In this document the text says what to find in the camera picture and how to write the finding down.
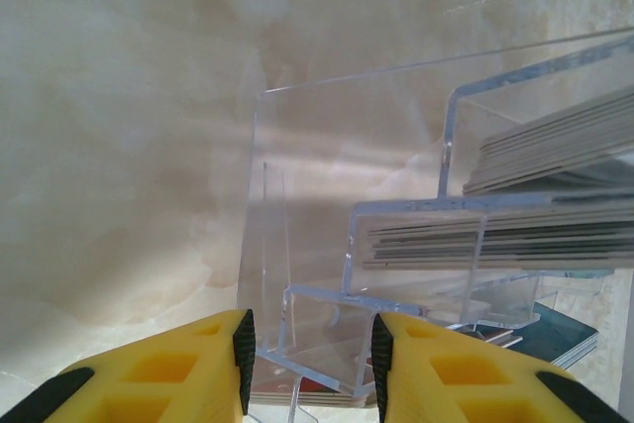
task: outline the beige marble wall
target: beige marble wall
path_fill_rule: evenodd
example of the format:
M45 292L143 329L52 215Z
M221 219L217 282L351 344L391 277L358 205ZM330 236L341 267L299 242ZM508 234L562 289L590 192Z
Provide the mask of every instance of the beige marble wall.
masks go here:
M0 12L0 412L79 357L234 305L258 92L634 21L632 0Z

